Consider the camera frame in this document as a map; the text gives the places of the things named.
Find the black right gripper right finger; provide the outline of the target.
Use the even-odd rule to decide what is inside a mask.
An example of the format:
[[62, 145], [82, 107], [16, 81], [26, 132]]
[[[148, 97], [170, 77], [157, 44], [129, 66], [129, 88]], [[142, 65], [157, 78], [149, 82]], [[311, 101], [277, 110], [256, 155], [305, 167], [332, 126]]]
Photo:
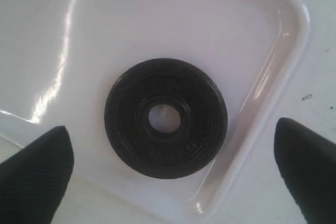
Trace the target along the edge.
[[290, 118], [276, 124], [274, 156], [307, 223], [335, 223], [335, 143]]

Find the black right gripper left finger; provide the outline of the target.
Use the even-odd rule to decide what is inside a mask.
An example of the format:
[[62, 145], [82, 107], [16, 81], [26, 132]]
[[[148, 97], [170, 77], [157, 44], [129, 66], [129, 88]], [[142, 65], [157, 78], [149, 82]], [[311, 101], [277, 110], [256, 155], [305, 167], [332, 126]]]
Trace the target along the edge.
[[70, 136], [57, 126], [1, 163], [1, 223], [51, 223], [74, 168]]

